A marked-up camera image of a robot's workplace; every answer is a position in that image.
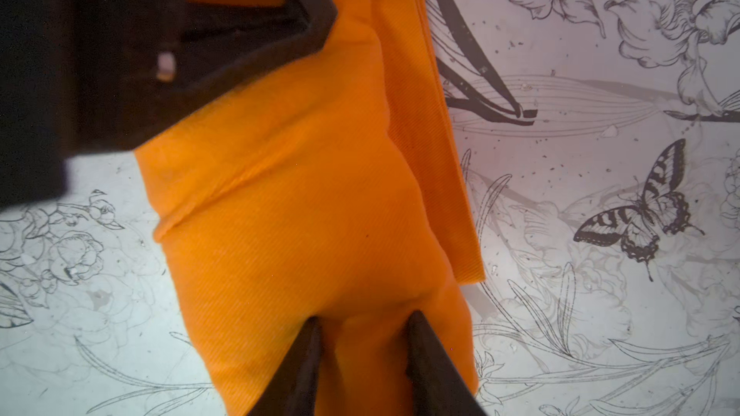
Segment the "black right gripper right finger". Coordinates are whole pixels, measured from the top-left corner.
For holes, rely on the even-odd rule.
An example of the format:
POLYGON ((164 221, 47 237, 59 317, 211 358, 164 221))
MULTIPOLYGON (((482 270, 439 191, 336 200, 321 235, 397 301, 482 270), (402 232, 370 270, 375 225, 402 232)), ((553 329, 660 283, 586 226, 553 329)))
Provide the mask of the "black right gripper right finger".
POLYGON ((416 416, 485 416, 424 314, 407 323, 407 376, 416 416))

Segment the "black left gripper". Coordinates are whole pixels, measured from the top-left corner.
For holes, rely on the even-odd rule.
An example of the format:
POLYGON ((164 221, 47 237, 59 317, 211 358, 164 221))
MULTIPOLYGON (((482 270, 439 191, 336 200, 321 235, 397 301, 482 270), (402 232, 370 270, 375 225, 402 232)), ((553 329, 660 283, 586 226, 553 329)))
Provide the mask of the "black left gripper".
POLYGON ((333 0, 1 0, 1 203, 67 192, 67 159, 127 151, 319 51, 333 0))

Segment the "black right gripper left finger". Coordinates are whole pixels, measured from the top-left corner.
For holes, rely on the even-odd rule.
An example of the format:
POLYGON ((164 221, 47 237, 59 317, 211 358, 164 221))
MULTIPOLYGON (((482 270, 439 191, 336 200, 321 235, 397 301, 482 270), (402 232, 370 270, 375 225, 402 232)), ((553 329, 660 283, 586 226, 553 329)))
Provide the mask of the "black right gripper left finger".
POLYGON ((323 354, 322 329, 309 318, 248 416, 313 416, 323 354))

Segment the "orange long pants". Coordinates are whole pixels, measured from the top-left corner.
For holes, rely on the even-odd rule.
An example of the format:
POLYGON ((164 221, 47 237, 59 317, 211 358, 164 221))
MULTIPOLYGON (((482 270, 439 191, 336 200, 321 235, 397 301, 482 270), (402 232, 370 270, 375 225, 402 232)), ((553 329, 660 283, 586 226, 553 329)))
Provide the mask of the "orange long pants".
POLYGON ((409 415, 421 311, 475 392, 484 274, 424 0, 333 0, 323 49, 137 148, 189 338, 230 415, 320 319, 320 415, 409 415))

